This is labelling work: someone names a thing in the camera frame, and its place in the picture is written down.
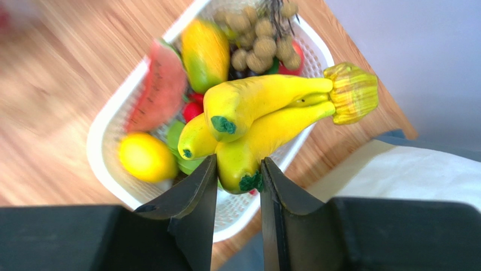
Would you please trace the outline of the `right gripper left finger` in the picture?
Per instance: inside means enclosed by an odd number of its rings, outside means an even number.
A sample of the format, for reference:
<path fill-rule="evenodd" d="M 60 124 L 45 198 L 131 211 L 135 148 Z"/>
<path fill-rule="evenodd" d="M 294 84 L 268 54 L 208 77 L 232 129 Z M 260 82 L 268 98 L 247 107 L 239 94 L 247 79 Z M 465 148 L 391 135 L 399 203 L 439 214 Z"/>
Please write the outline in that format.
<path fill-rule="evenodd" d="M 1 208 L 2 270 L 209 270 L 217 159 L 130 211 L 120 205 Z"/>

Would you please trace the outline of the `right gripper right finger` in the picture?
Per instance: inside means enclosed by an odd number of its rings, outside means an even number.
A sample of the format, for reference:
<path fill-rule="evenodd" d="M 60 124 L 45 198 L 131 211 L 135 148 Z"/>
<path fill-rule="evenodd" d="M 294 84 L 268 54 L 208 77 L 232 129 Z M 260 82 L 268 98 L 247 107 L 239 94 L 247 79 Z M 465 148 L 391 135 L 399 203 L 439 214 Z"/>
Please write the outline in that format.
<path fill-rule="evenodd" d="M 322 202 L 261 162 L 265 270 L 479 270 L 480 213 L 454 202 Z"/>

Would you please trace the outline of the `yellow banana bunch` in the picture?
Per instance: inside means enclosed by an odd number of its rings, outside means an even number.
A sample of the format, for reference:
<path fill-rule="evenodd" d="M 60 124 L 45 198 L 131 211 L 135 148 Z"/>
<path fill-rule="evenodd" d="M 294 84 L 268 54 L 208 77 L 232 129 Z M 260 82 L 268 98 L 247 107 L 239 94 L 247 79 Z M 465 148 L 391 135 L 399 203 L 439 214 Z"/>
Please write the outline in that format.
<path fill-rule="evenodd" d="M 215 154 L 227 192 L 261 191 L 265 157 L 320 119 L 353 124 L 378 103 L 376 75 L 347 62 L 318 78 L 274 74 L 223 82 L 207 91 L 203 113 L 185 125 L 177 149 L 185 160 Z"/>

